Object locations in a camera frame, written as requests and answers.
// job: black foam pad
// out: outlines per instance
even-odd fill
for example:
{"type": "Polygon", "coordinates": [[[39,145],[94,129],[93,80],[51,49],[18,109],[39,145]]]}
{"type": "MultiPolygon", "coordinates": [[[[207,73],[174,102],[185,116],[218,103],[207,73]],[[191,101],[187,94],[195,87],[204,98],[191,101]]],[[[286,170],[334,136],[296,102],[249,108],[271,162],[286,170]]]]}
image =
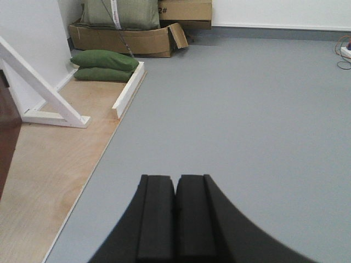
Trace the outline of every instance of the black foam pad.
{"type": "Polygon", "coordinates": [[[182,175],[177,186],[178,262],[217,262],[202,175],[182,175]]]}
{"type": "Polygon", "coordinates": [[[127,210],[89,263],[135,263],[147,185],[142,175],[127,210]]]}
{"type": "Polygon", "coordinates": [[[311,263],[245,217],[205,175],[217,253],[223,263],[311,263]]]}
{"type": "Polygon", "coordinates": [[[174,188],[169,176],[150,175],[146,191],[137,262],[172,262],[174,258],[174,188]]]}

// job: gray baseboard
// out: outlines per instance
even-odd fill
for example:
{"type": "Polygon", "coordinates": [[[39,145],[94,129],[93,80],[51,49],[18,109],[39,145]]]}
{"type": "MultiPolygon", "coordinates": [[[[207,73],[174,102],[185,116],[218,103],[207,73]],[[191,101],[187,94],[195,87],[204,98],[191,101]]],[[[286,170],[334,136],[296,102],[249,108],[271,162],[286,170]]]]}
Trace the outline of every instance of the gray baseboard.
{"type": "Polygon", "coordinates": [[[187,30],[186,32],[192,36],[204,37],[296,39],[316,41],[337,41],[340,37],[351,34],[350,31],[295,30],[223,26],[213,26],[211,30],[187,30]]]}

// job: gray vinyl floor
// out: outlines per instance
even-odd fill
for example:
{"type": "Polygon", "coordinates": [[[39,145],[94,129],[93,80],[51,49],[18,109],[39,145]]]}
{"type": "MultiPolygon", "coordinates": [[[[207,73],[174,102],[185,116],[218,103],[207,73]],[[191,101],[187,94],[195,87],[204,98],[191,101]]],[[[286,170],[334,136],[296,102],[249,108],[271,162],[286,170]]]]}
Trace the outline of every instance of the gray vinyl floor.
{"type": "Polygon", "coordinates": [[[200,37],[146,78],[47,263],[87,262],[142,174],[211,174],[255,224],[351,262],[351,71],[335,42],[200,37]]]}

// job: power strip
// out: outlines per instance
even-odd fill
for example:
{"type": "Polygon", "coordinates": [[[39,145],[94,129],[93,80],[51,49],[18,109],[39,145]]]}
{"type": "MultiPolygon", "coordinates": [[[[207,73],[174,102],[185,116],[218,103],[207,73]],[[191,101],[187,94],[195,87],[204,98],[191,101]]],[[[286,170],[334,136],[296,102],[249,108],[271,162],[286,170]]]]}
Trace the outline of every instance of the power strip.
{"type": "Polygon", "coordinates": [[[351,58],[351,50],[348,50],[345,47],[341,48],[341,54],[343,56],[347,56],[348,58],[351,58]]]}

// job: green sandbag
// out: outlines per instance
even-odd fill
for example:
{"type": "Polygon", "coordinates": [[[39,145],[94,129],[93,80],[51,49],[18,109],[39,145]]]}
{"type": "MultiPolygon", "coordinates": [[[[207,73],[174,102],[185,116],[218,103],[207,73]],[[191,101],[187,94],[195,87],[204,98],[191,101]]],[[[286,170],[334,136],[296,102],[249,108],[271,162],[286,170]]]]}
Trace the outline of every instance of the green sandbag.
{"type": "Polygon", "coordinates": [[[81,67],[107,67],[124,71],[134,71],[139,65],[135,58],[108,50],[85,50],[71,58],[71,61],[81,67]]]}
{"type": "MultiPolygon", "coordinates": [[[[157,0],[118,0],[118,17],[123,30],[151,30],[160,28],[157,0]]],[[[84,0],[81,23],[86,25],[114,25],[110,0],[84,0]]]]}
{"type": "Polygon", "coordinates": [[[128,82],[131,71],[113,70],[111,68],[90,67],[79,68],[74,74],[76,79],[83,81],[120,81],[128,82]]]}

